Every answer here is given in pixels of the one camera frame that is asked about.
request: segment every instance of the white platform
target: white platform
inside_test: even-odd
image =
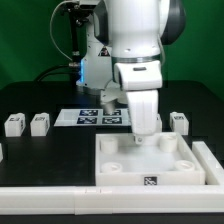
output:
[[[205,171],[178,133],[157,133],[142,145],[132,134],[98,134],[95,172],[97,186],[205,184]]]

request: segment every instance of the cable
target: cable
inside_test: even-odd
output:
[[[47,76],[47,74],[51,74],[50,72],[52,71],[55,71],[57,69],[60,69],[60,68],[69,68],[68,65],[56,65],[56,66],[53,66],[51,68],[48,68],[46,69],[45,71],[41,72],[35,79],[34,79],[34,82],[39,82],[41,81],[43,78],[45,78]]]
[[[74,1],[71,0],[71,1],[63,1],[63,2],[59,3],[59,4],[56,6],[56,8],[54,9],[54,11],[53,11],[53,13],[52,13],[52,16],[51,16],[51,20],[50,20],[50,36],[51,36],[51,40],[52,40],[54,46],[56,47],[56,49],[57,49],[62,55],[64,55],[67,59],[69,59],[70,61],[72,61],[72,59],[71,59],[67,54],[65,54],[65,53],[59,48],[59,46],[57,45],[57,43],[56,43],[56,41],[55,41],[55,39],[54,39],[54,36],[53,36],[53,22],[54,22],[54,17],[55,17],[55,15],[56,15],[58,9],[59,9],[62,5],[64,5],[64,4],[67,4],[67,3],[73,3],[73,2],[74,2]]]
[[[166,62],[166,54],[163,48],[163,44],[161,42],[160,36],[158,35],[158,43],[159,43],[159,47],[160,47],[160,51],[161,51],[161,55],[162,55],[162,62],[161,65],[163,66]]]
[[[44,78],[51,76],[51,75],[72,75],[72,72],[54,72],[54,73],[47,73],[43,75],[37,82],[41,82]]]

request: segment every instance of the label sticker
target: label sticker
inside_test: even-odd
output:
[[[146,186],[154,186],[157,185],[157,177],[145,177],[144,185]]]
[[[36,117],[35,121],[44,121],[45,117]]]
[[[19,117],[12,117],[12,118],[9,119],[9,121],[19,121],[19,120],[20,120]]]
[[[103,124],[122,124],[121,117],[104,117]]]
[[[107,50],[106,46],[103,46],[100,53],[98,54],[99,57],[110,57],[109,51]]]
[[[183,116],[176,116],[174,117],[175,120],[184,120],[184,117]]]
[[[115,110],[112,114],[106,113],[106,111],[103,111],[103,116],[121,116],[121,110]]]
[[[97,118],[96,117],[79,117],[77,124],[96,124]]]
[[[98,116],[98,110],[81,110],[79,116]]]

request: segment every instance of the white plastic part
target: white plastic part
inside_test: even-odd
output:
[[[6,137],[19,137],[22,135],[25,127],[24,114],[11,114],[5,122],[5,135]]]
[[[173,132],[178,132],[181,135],[188,135],[189,121],[183,113],[170,113],[170,127]]]
[[[31,135],[46,136],[50,127],[50,117],[47,113],[36,114],[30,123]]]
[[[159,148],[163,152],[174,152],[177,150],[177,135],[162,135],[159,140]]]
[[[118,151],[118,140],[114,137],[105,137],[100,141],[100,149],[103,153],[114,154]]]
[[[104,45],[94,36],[93,17],[89,16],[88,19],[89,22],[86,24],[87,52],[82,59],[81,79],[77,85],[93,90],[102,90],[112,79],[111,47],[106,47],[108,56],[100,56]],[[113,83],[113,87],[119,87],[119,85]]]
[[[105,3],[112,57],[141,58],[160,54],[158,0],[105,0]]]
[[[3,160],[2,144],[0,143],[0,163]]]
[[[0,188],[0,214],[224,212],[223,186]]]
[[[206,183],[224,185],[224,169],[204,142],[193,142],[193,153],[206,171]]]
[[[157,128],[158,91],[127,92],[127,98],[133,134],[154,134]]]
[[[161,150],[161,139],[173,140],[175,137],[176,150],[170,150],[170,146],[169,150]],[[101,150],[101,142],[105,138],[117,139],[116,153],[108,154]],[[181,160],[185,160],[185,163],[181,163],[182,170],[177,170],[176,163]],[[189,168],[186,161],[192,163],[195,168],[186,172]],[[179,133],[157,133],[147,136],[141,145],[135,144],[132,134],[97,134],[95,164],[97,186],[205,184],[203,168]]]
[[[162,75],[159,61],[146,63],[116,63],[114,66],[115,81],[122,79],[125,91],[149,90],[162,87]]]

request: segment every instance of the white block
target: white block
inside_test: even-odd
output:
[[[46,136],[50,127],[50,117],[47,113],[36,114],[30,123],[32,136]]]
[[[206,183],[224,185],[224,169],[204,142],[193,142],[192,151],[206,171]]]
[[[25,127],[26,123],[24,114],[11,114],[5,122],[5,135],[6,137],[21,136]]]
[[[183,113],[170,113],[170,127],[173,132],[178,132],[181,135],[188,135],[189,122]]]
[[[2,145],[0,143],[0,162],[3,160]]]

